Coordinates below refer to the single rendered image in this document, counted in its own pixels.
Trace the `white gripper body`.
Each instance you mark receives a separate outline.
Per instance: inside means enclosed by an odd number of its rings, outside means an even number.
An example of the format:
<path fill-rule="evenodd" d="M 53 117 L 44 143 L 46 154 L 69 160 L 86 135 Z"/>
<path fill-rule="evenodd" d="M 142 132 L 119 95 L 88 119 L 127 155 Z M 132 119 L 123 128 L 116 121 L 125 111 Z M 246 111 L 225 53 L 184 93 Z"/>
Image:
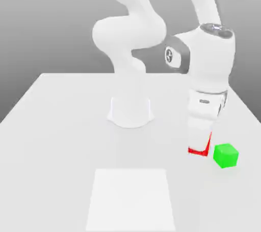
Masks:
<path fill-rule="evenodd" d="M 210 93 L 189 90 L 188 110 L 191 116 L 216 121 L 225 108 L 228 91 Z"/>

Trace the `small red cube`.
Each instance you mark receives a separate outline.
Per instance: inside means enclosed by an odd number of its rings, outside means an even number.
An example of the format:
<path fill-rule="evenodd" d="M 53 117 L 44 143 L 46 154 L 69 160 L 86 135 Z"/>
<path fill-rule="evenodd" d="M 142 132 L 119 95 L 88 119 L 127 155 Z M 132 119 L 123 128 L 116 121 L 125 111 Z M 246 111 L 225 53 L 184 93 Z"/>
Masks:
<path fill-rule="evenodd" d="M 208 153 L 209 153 L 209 150 L 210 150 L 211 137 L 212 137 L 212 133 L 210 133 L 210 136 L 209 136 L 207 145 L 205 147 L 205 150 L 195 150 L 195 149 L 192 149 L 192 148 L 188 147 L 188 153 L 200 155 L 200 156 L 203 156 L 203 157 L 207 157 Z"/>

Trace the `small green cube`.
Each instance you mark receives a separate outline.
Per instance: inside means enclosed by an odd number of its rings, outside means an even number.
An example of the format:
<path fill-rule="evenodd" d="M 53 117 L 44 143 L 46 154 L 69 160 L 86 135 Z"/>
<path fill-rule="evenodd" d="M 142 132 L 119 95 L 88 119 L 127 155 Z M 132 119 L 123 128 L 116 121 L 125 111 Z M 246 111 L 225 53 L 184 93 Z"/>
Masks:
<path fill-rule="evenodd" d="M 213 159 L 221 168 L 235 167 L 239 152 L 230 143 L 215 146 Z"/>

